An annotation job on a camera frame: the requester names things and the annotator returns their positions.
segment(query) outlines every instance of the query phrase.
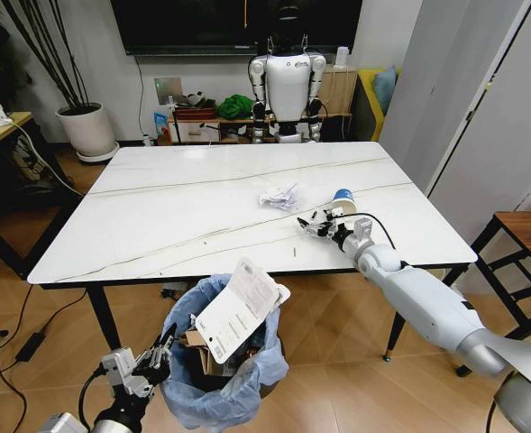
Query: green cloth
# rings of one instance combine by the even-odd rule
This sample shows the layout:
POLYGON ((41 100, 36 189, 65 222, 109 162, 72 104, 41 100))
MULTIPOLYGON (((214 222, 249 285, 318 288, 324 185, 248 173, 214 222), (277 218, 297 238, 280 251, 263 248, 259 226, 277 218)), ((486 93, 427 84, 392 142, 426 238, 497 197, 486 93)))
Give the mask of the green cloth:
POLYGON ((253 101, 243 95, 228 97, 217 108, 217 114, 227 120, 246 119, 252 114, 253 101))

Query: white card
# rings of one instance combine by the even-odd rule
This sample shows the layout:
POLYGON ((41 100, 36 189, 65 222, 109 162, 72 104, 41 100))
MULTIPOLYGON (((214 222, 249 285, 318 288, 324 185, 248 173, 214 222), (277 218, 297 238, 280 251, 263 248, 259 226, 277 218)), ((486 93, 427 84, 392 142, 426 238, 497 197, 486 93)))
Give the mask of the white card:
POLYGON ((227 286, 195 322, 217 363, 223 364, 290 295, 287 287, 242 258, 227 286))

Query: white bottle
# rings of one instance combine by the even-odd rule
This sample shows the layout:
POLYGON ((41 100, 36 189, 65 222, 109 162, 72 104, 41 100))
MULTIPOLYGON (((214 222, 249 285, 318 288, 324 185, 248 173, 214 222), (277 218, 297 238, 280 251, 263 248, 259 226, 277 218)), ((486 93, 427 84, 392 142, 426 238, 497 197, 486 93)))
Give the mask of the white bottle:
POLYGON ((349 48, 339 47, 337 55, 335 56, 335 67, 338 69, 345 69, 347 67, 347 56, 349 55, 349 48))

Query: blue plastic bag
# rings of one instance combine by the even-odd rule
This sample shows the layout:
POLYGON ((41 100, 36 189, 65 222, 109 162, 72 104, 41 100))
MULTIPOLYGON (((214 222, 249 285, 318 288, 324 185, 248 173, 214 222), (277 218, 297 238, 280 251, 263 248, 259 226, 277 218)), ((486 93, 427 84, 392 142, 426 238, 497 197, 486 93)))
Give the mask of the blue plastic bag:
MULTIPOLYGON (((225 274, 201 280, 175 304, 165 319, 163 332, 172 323, 177 323, 176 336, 189 329, 189 315, 198 315, 203 311, 230 278, 230 274, 225 274)), ((278 382, 289 369, 277 337, 279 313, 279 308, 276 308, 265 319, 265 346, 247 359, 220 391, 204 392, 193 386, 188 370, 192 351, 177 343, 173 345, 171 377, 160 388, 169 410, 185 428, 204 427, 222 431, 255 417, 261 403, 261 384, 278 382)))

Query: crumpled paper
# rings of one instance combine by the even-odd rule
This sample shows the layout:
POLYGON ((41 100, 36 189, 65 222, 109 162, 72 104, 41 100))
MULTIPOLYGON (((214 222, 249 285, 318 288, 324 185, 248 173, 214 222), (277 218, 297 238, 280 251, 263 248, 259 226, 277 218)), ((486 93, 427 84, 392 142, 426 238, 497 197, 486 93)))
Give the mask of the crumpled paper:
POLYGON ((292 209, 298 202, 298 185, 294 183, 283 188, 271 188, 259 195, 259 204, 267 204, 283 210, 292 209))

